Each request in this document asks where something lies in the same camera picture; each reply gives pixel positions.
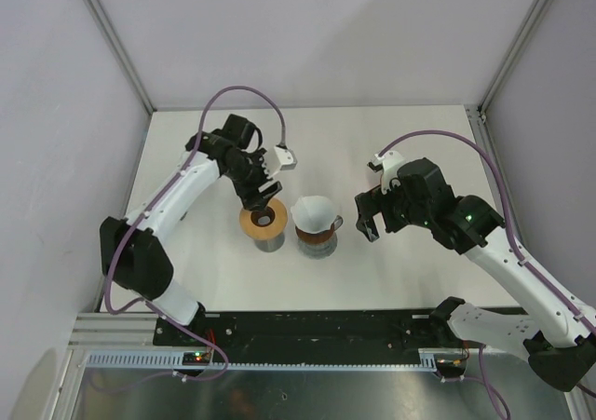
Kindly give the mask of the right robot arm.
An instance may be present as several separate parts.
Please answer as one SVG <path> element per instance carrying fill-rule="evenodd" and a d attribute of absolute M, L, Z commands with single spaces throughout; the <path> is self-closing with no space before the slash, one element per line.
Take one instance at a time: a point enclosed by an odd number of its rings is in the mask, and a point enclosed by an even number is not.
<path fill-rule="evenodd" d="M 578 386 L 595 364 L 595 309 L 568 291 L 506 230 L 504 218 L 478 196 L 456 196 L 440 168 L 427 158 L 409 161 L 391 151 L 368 164 L 379 183 L 356 196 L 357 229 L 379 237 L 374 217 L 388 233 L 412 225 L 428 230 L 444 248 L 488 273 L 523 309 L 502 315 L 450 297 L 433 312 L 431 339 L 488 345 L 530 365 L 562 392 Z"/>

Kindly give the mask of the white paper cone filter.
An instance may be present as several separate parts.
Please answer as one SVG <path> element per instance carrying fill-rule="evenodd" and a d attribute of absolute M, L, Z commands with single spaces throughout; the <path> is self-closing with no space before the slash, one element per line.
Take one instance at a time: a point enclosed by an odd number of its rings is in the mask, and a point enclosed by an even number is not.
<path fill-rule="evenodd" d="M 325 196 L 300 196 L 291 206 L 295 226 L 307 234 L 330 230 L 337 216 L 337 208 Z"/>

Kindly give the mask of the grey glass carafe with collar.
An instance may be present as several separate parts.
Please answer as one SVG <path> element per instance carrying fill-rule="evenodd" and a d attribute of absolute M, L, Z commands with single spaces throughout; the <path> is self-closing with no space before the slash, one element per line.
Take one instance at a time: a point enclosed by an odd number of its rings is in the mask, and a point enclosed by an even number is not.
<path fill-rule="evenodd" d="M 283 244 L 285 242 L 285 235 L 283 233 L 281 233 L 280 235 L 276 236 L 276 237 L 272 237 L 269 239 L 264 239 L 264 240 L 254 240 L 254 244 L 256 246 L 256 248 L 259 251 L 263 251 L 263 252 L 274 252 L 279 250 Z"/>

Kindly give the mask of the clear ribbed glass server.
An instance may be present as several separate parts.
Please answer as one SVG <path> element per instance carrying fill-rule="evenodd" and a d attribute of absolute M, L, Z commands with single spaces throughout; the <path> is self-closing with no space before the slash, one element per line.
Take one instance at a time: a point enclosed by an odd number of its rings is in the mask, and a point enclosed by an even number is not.
<path fill-rule="evenodd" d="M 333 234 L 329 239 L 318 243 L 318 244 L 309 244 L 304 242 L 303 240 L 298 240 L 298 248 L 299 251 L 307 258 L 310 259 L 324 259 L 331 256 L 338 244 L 337 235 Z"/>

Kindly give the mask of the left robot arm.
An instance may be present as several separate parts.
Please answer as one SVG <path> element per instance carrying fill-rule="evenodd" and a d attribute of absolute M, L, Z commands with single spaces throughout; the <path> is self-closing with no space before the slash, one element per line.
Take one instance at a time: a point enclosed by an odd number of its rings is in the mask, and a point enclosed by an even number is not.
<path fill-rule="evenodd" d="M 222 177 L 231 181 L 244 210 L 265 210 L 282 189 L 275 176 L 293 169 L 297 160 L 282 143 L 248 149 L 251 140 L 262 138 L 260 129 L 239 115 L 227 117 L 219 129 L 194 134 L 160 189 L 124 218 L 108 217 L 101 224 L 106 279 L 172 318 L 174 335 L 186 345 L 204 338 L 206 323 L 196 316 L 200 303 L 175 280 L 163 244 L 195 201 Z"/>

